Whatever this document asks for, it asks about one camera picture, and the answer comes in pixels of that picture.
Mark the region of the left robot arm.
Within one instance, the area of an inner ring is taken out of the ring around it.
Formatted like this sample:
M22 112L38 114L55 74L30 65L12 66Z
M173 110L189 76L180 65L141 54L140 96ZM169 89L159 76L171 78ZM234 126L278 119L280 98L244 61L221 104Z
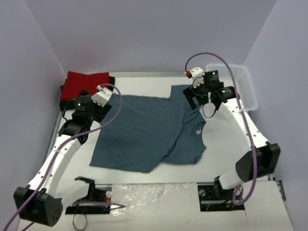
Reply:
M70 188L63 191L57 188L72 157L88 139L92 123L100 123L112 108L110 98L110 93L101 92L75 98L72 118L61 127L39 173L25 187L17 187L13 194L21 219L53 227L63 210L74 202L95 199L97 189L92 179L77 177Z

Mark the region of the blue t shirt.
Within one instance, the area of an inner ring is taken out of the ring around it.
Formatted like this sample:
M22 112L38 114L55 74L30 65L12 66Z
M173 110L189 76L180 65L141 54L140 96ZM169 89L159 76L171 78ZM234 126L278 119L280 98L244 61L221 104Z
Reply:
M206 149L205 119L189 106L184 89L172 86L168 98L113 95L90 166L149 173L160 163L198 163Z

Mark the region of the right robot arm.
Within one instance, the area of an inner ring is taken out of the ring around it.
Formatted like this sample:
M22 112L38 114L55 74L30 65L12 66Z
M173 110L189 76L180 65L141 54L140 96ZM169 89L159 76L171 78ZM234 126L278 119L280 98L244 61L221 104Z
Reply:
M221 114L231 129L227 132L227 140L235 138L239 143L239 159L214 179L214 195L224 199L240 185L272 174L281 149L257 129L244 109L237 88L225 86L218 70L206 72L195 67L186 71L186 76L192 79L192 84L183 90L190 107L195 109L197 105L213 103L214 112Z

